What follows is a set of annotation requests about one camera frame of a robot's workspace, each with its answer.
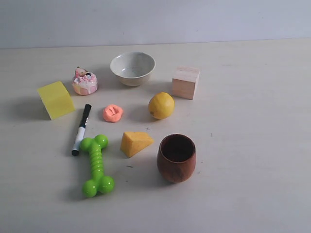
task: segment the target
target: green chew toy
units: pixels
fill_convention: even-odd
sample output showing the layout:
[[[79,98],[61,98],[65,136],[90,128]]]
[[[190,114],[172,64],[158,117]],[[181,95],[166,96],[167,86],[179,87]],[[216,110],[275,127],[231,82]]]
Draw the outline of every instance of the green chew toy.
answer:
[[[92,179],[86,181],[82,187],[82,192],[87,198],[92,198],[98,191],[104,194],[113,190],[113,178],[104,175],[102,149],[107,144],[108,138],[103,134],[95,138],[86,137],[80,143],[80,149],[87,151],[91,160]]]

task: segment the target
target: yellow cube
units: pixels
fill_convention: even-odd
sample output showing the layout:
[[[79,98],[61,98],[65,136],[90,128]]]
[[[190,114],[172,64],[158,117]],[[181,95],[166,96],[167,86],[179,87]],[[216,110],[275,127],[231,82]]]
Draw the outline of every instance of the yellow cube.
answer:
[[[130,158],[153,142],[154,140],[145,132],[124,132],[121,150]]]
[[[61,81],[37,89],[51,120],[74,111],[70,94]]]

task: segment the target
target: marker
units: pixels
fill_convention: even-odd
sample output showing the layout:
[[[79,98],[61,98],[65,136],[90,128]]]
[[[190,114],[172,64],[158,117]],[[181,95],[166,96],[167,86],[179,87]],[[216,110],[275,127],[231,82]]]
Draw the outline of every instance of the marker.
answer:
[[[79,146],[80,146],[80,142],[82,141],[84,137],[84,132],[86,131],[86,124],[87,124],[89,112],[91,111],[91,107],[92,106],[89,104],[86,104],[84,107],[84,111],[83,111],[82,119],[79,125],[76,141],[74,142],[74,145],[71,151],[71,154],[73,156],[79,155]]]

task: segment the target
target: white wall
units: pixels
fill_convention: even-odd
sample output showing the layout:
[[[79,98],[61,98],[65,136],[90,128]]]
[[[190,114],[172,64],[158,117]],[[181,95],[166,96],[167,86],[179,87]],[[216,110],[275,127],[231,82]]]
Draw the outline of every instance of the white wall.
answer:
[[[310,0],[1,0],[0,48],[311,36]]]

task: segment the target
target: toy lemon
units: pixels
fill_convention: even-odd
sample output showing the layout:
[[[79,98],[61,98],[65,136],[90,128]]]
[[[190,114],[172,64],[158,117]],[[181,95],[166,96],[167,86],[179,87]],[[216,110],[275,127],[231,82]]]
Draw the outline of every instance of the toy lemon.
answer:
[[[175,107],[175,101],[168,93],[161,92],[152,97],[148,104],[150,114],[156,119],[169,117]]]

